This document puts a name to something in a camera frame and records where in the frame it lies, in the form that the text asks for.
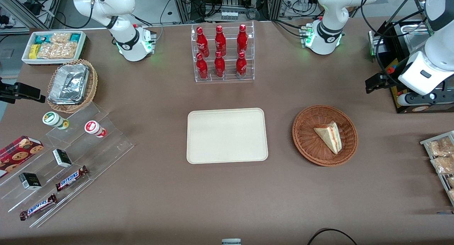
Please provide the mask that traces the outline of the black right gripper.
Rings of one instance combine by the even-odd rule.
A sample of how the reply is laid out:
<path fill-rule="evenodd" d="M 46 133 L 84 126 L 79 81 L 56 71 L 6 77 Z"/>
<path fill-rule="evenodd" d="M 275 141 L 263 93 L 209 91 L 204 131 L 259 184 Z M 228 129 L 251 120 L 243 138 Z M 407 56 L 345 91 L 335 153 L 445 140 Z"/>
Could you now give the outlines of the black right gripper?
<path fill-rule="evenodd" d="M 7 84 L 0 79 L 0 101 L 7 104 L 15 104 L 16 99 L 28 99 L 39 103 L 45 103 L 46 97 L 41 94 L 41 90 L 26 85 L 24 83 Z"/>

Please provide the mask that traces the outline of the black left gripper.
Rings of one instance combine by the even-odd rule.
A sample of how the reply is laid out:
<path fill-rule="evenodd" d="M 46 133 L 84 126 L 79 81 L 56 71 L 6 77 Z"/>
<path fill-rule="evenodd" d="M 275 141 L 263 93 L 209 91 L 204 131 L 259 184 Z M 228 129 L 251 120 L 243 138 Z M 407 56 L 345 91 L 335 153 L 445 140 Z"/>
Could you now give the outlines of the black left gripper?
<path fill-rule="evenodd" d="M 371 76 L 365 80 L 365 91 L 367 94 L 378 89 L 391 88 L 393 86 L 395 86 L 394 79 L 384 73 L 376 73 L 376 76 Z"/>

